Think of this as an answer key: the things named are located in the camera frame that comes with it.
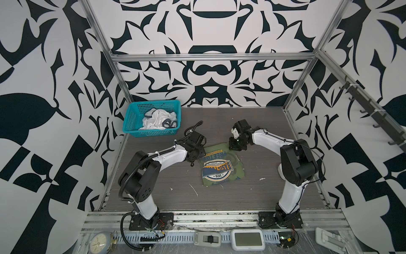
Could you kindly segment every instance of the crumpled clothing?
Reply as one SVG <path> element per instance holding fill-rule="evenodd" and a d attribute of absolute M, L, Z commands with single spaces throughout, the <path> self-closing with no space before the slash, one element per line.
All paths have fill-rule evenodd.
<path fill-rule="evenodd" d="M 151 109 L 144 114 L 143 126 L 139 130 L 165 130 L 177 127 L 176 113 L 164 109 Z"/>

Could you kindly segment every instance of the teal plastic basket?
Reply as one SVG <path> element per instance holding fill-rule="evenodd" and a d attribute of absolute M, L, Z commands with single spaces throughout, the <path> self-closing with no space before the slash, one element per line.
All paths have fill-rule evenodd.
<path fill-rule="evenodd" d="M 177 116 L 177 127 L 165 130 L 138 130 L 143 126 L 144 114 L 152 108 L 164 109 L 168 112 L 175 111 Z M 134 137 L 175 135 L 180 127 L 180 108 L 180 101 L 178 100 L 152 100 L 147 102 L 130 103 L 124 119 L 123 132 L 129 133 Z"/>

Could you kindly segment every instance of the folded green t-shirt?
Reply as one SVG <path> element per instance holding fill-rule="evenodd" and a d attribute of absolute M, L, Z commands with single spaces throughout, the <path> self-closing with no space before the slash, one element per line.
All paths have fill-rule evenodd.
<path fill-rule="evenodd" d="M 206 147 L 204 150 L 206 156 L 199 159 L 199 164 L 205 186 L 244 178 L 242 162 L 234 151 L 229 150 L 228 143 Z"/>

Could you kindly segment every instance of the robotic arm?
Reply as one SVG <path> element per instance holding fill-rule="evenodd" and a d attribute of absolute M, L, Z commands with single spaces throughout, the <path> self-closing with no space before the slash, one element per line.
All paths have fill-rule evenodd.
<path fill-rule="evenodd" d="M 247 145 L 260 145 L 281 156 L 282 173 L 286 179 L 282 197 L 276 204 L 272 221 L 264 220 L 259 226 L 266 228 L 278 224 L 284 226 L 299 213 L 299 203 L 307 184 L 317 173 L 316 161 L 305 140 L 285 139 L 269 133 L 266 129 L 238 121 L 232 128 L 233 137 L 229 139 L 231 150 L 247 150 Z"/>
<path fill-rule="evenodd" d="M 195 126 L 185 131 L 185 137 L 175 145 L 155 153 L 137 152 L 119 178 L 121 200 L 128 201 L 138 212 L 140 225 L 153 229 L 158 221 L 159 209 L 155 205 L 151 192 L 155 186 L 159 172 L 165 168 L 182 161 L 193 162 L 206 155 L 202 144 L 206 138 L 194 129 L 201 125 L 200 121 Z M 123 198 L 126 191 L 129 198 Z"/>

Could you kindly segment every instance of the patterned wallpaper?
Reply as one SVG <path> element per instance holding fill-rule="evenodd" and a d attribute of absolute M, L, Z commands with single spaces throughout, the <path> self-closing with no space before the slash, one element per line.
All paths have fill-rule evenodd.
<path fill-rule="evenodd" d="M 182 106 L 283 106 L 305 60 L 121 62 L 134 101 Z"/>
<path fill-rule="evenodd" d="M 354 0 L 326 46 L 357 83 L 406 126 L 406 5 Z M 332 205 L 355 235 L 379 253 L 406 251 L 406 154 L 340 90 L 319 61 L 289 108 L 299 137 L 327 165 L 320 174 Z"/>
<path fill-rule="evenodd" d="M 1 5 L 1 252 L 71 253 L 127 103 L 77 0 Z"/>
<path fill-rule="evenodd" d="M 116 54 L 311 52 L 339 0 L 91 0 Z"/>

